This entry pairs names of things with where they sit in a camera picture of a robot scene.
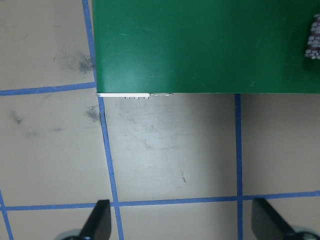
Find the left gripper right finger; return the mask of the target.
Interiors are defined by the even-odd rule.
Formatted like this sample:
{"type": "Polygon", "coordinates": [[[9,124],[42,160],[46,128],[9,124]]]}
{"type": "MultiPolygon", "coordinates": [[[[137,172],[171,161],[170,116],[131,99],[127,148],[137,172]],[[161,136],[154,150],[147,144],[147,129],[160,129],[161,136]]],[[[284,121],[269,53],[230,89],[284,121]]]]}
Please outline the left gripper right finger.
{"type": "Polygon", "coordinates": [[[294,229],[265,198],[254,198],[251,206],[251,229],[257,240],[289,240],[294,229]]]}

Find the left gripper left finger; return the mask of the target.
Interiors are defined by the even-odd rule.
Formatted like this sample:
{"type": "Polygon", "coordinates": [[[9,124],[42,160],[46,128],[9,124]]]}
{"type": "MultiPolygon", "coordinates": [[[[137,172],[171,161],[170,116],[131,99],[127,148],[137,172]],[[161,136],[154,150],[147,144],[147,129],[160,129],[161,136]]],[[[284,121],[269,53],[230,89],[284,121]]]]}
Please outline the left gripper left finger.
{"type": "Polygon", "coordinates": [[[98,200],[78,237],[80,240],[109,240],[111,232],[110,201],[98,200]]]}

